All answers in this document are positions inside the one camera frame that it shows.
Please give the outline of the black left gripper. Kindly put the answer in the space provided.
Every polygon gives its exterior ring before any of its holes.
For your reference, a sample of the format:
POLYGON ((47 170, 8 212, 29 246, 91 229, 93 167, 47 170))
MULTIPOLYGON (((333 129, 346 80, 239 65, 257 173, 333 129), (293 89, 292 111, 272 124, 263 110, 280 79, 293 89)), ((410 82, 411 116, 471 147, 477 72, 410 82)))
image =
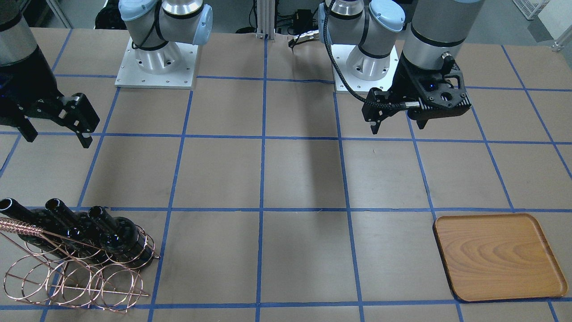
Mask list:
POLYGON ((402 54, 392 86, 371 88, 366 100, 362 114, 373 135, 383 120, 401 110, 423 130, 429 119, 461 116, 472 108, 463 73, 450 54, 443 54, 432 70, 417 67, 402 54))

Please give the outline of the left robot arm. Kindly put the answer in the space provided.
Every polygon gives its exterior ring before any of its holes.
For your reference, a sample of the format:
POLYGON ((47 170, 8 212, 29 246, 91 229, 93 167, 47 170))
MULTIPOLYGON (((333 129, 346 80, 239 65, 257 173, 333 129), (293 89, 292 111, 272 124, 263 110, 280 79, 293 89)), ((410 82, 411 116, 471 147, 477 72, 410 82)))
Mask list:
POLYGON ((456 57, 483 5, 482 0, 419 0, 406 22, 402 6, 392 0, 321 2, 320 40, 342 84, 363 102, 363 118, 372 134, 400 111, 422 130, 431 119, 461 116, 472 108, 456 57), (391 86, 372 87, 361 97, 345 75, 384 79, 402 32, 406 39, 391 86))

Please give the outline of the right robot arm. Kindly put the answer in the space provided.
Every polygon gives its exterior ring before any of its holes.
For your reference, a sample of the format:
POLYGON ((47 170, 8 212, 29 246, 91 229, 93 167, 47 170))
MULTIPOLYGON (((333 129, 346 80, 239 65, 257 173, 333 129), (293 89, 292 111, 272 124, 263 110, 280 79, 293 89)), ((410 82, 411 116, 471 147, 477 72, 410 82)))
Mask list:
MULTIPOLYGON (((213 9, 202 0, 121 0, 121 19, 130 34, 116 86, 191 88, 198 47, 206 45, 213 9)), ((83 93, 63 95, 33 33, 14 0, 1 2, 2 126, 26 141, 38 133, 30 119, 49 119, 73 131, 84 148, 100 118, 83 93)))

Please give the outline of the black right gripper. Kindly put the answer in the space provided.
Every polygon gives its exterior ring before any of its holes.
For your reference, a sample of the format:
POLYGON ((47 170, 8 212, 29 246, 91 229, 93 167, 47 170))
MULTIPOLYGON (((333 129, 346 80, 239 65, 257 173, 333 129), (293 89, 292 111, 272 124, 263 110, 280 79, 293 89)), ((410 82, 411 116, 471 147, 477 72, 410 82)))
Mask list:
MULTIPOLYGON (((84 148, 93 142, 93 132, 100 122, 90 100, 83 93, 65 96, 59 91, 55 76, 41 49, 1 67, 1 116, 12 111, 36 119, 49 119, 77 133, 84 148)), ((23 138, 33 142, 38 132, 28 118, 17 120, 23 138)))

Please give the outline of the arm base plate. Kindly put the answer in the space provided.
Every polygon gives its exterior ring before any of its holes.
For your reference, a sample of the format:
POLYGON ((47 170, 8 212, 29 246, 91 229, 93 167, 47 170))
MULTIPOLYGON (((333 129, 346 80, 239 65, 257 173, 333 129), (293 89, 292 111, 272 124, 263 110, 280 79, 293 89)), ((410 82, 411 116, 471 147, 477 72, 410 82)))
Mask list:
POLYGON ((342 76, 354 92, 366 94, 371 88, 388 90, 392 86, 398 67, 396 47, 382 59, 363 55, 356 45, 334 44, 331 50, 342 76))
POLYGON ((192 90, 199 53, 200 46, 178 42, 169 42, 156 51, 136 50, 129 40, 115 86, 192 90))

